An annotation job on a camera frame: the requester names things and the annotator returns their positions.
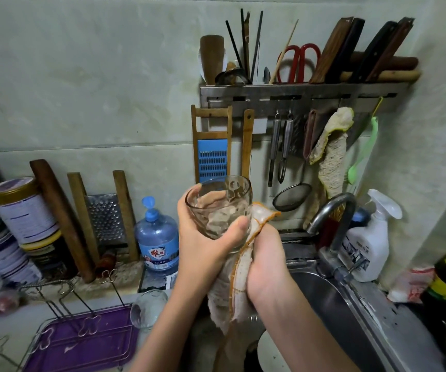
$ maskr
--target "hand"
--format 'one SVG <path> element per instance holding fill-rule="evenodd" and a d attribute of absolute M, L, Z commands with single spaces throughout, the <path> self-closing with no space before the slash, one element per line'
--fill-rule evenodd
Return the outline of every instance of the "hand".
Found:
<path fill-rule="evenodd" d="M 275 295 L 274 290 L 288 277 L 280 234 L 272 225 L 264 225 L 254 242 L 254 259 L 247 276 L 247 294 L 256 304 L 261 298 Z"/>
<path fill-rule="evenodd" d="M 185 204 L 185 197 L 192 188 L 178 200 L 180 259 L 175 289 L 182 287 L 184 290 L 195 290 L 194 294 L 202 299 L 223 267 L 228 253 L 245 237 L 249 220 L 238 217 L 217 240 L 205 237 L 197 230 Z"/>

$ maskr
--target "forearm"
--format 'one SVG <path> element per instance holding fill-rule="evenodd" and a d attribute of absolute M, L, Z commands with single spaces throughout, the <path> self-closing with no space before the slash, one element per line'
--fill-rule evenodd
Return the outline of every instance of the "forearm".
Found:
<path fill-rule="evenodd" d="M 203 299 L 200 293 L 186 287 L 177 282 L 130 372 L 177 370 L 185 340 Z"/>
<path fill-rule="evenodd" d="M 358 371 L 288 272 L 274 282 L 276 294 L 254 303 L 278 350 L 293 372 Z"/>

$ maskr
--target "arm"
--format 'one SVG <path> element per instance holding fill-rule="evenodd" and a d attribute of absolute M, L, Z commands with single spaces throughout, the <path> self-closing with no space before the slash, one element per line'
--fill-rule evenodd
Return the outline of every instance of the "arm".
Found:
<path fill-rule="evenodd" d="M 130 372 L 173 372 L 177 369 L 185 340 L 202 299 L 209 291 L 225 262 L 228 252 L 245 236 L 249 221 L 235 220 L 218 240 L 211 240 L 199 231 L 185 205 L 184 193 L 178 201 L 179 263 L 178 276 L 170 299 Z"/>
<path fill-rule="evenodd" d="M 280 235 L 270 225 L 256 238 L 247 292 L 292 371 L 359 371 L 292 279 Z"/>

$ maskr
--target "purple tray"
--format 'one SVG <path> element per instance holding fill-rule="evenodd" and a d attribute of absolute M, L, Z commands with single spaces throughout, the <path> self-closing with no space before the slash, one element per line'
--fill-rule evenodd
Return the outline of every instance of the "purple tray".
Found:
<path fill-rule="evenodd" d="M 139 336 L 139 329 L 130 322 L 130 308 L 94 311 L 100 315 L 94 319 L 87 312 L 74 315 L 74 319 L 51 321 L 42 329 L 23 371 L 96 372 L 128 363 Z M 87 329 L 87 334 L 78 336 L 79 330 L 84 334 Z"/>

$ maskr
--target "person's left hand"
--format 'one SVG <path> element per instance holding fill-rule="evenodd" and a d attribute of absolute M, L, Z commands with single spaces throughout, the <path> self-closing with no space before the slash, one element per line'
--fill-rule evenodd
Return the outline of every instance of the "person's left hand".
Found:
<path fill-rule="evenodd" d="M 195 290 L 194 294 L 202 299 L 223 267 L 228 253 L 245 237 L 249 220 L 238 217 L 219 239 L 205 237 L 197 230 L 185 204 L 185 197 L 192 188 L 183 194 L 177 205 L 180 259 L 175 289 Z"/>

